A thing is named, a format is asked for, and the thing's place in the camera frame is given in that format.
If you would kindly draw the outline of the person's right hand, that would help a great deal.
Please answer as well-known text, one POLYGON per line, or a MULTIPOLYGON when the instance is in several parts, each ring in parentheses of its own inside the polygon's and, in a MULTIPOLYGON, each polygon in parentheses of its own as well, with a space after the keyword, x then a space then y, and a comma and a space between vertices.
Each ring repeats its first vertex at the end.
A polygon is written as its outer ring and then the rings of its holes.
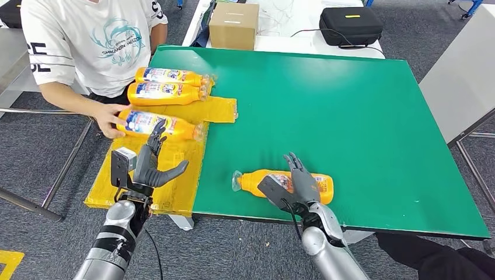
POLYGON ((131 106, 121 104, 100 104, 97 106, 94 118, 106 138, 116 139, 126 135, 116 127, 117 125, 126 126, 126 121, 120 119, 118 115, 120 112, 130 108, 131 106))

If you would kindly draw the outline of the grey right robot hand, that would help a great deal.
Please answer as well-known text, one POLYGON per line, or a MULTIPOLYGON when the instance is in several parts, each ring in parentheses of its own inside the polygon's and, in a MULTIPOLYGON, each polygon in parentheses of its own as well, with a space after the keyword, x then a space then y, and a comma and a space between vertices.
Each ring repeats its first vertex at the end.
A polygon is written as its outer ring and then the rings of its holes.
POLYGON ((292 152, 283 156, 291 172, 292 187, 304 203, 320 201, 318 184, 301 160, 292 152))

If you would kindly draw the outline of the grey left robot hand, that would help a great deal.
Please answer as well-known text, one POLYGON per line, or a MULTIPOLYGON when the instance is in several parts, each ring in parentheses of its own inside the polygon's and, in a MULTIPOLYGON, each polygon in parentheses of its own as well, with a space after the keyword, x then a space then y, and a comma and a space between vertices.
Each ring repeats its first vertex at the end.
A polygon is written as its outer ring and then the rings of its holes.
POLYGON ((165 120, 160 120, 151 132, 146 144, 140 149, 133 175, 134 183, 158 188, 179 177, 186 171, 189 165, 188 160, 182 160, 176 167, 169 170, 158 170, 158 156, 162 144, 167 139, 167 136, 162 135, 164 132, 165 120))

